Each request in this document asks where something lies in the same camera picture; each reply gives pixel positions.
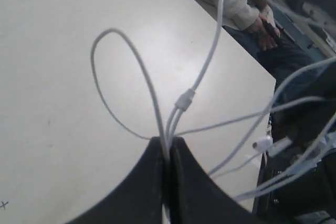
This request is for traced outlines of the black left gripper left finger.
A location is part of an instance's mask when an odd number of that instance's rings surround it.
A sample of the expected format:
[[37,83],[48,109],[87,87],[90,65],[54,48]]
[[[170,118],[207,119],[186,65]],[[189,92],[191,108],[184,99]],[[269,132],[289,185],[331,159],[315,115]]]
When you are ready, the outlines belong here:
[[103,200],[69,223],[162,223],[165,165],[160,139],[150,139],[127,177]]

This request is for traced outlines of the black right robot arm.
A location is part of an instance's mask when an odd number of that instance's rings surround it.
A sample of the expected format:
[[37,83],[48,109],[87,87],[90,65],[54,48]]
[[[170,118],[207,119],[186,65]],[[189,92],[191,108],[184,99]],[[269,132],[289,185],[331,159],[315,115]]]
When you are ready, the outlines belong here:
[[278,183],[275,190],[260,196],[259,212],[279,212],[298,217],[325,211],[335,218],[335,60],[299,95],[318,97],[320,102],[306,102],[276,113],[276,122],[287,129],[293,142],[288,150],[314,150]]

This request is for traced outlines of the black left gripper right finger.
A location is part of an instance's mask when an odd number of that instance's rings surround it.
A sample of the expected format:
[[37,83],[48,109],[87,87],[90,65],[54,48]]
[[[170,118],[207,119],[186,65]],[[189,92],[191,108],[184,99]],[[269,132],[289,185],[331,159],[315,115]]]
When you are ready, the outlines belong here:
[[170,160],[171,223],[264,223],[212,181],[183,138],[173,139]]

